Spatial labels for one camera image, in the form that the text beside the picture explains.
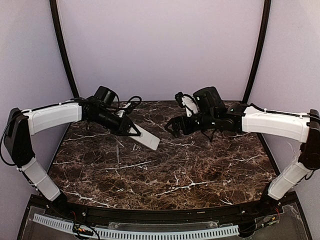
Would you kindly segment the white remote control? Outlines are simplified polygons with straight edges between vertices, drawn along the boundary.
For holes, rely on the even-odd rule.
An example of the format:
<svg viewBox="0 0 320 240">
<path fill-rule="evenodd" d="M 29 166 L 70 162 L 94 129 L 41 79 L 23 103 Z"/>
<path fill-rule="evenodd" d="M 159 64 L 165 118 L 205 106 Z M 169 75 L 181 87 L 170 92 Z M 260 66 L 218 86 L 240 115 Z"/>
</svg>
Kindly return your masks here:
<svg viewBox="0 0 320 240">
<path fill-rule="evenodd" d="M 153 151 L 157 150 L 160 139 L 136 124 L 135 127 L 140 132 L 140 136 L 130 136 L 130 138 Z"/>
</svg>

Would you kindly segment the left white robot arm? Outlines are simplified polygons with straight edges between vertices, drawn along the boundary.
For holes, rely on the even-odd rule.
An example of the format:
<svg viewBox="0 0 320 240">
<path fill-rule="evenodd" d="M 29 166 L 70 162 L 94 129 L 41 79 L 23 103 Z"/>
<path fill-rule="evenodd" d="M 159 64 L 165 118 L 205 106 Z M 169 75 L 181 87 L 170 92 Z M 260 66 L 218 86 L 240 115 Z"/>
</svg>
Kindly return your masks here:
<svg viewBox="0 0 320 240">
<path fill-rule="evenodd" d="M 41 131 L 80 121 L 97 123 L 116 136 L 140 137 L 141 132 L 127 116 L 115 114 L 112 105 L 117 94 L 100 86 L 93 96 L 29 110 L 13 108 L 1 137 L 12 159 L 12 166 L 31 181 L 33 186 L 50 202 L 65 202 L 65 194 L 57 187 L 39 164 L 33 151 L 31 137 Z"/>
</svg>

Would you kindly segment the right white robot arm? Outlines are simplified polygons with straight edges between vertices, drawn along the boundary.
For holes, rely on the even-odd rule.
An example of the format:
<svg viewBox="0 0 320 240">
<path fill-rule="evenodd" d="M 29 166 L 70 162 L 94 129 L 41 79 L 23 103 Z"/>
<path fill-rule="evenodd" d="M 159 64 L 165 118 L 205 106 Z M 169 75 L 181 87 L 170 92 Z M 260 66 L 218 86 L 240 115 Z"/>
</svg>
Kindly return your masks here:
<svg viewBox="0 0 320 240">
<path fill-rule="evenodd" d="M 226 107 L 214 86 L 192 96 L 178 92 L 175 100 L 186 113 L 171 118 L 165 130 L 174 137 L 207 130 L 234 133 L 261 133 L 298 141 L 300 154 L 266 188 L 262 201 L 279 201 L 309 173 L 320 168 L 320 115 L 315 109 L 291 113 L 260 108 L 253 103 Z"/>
</svg>

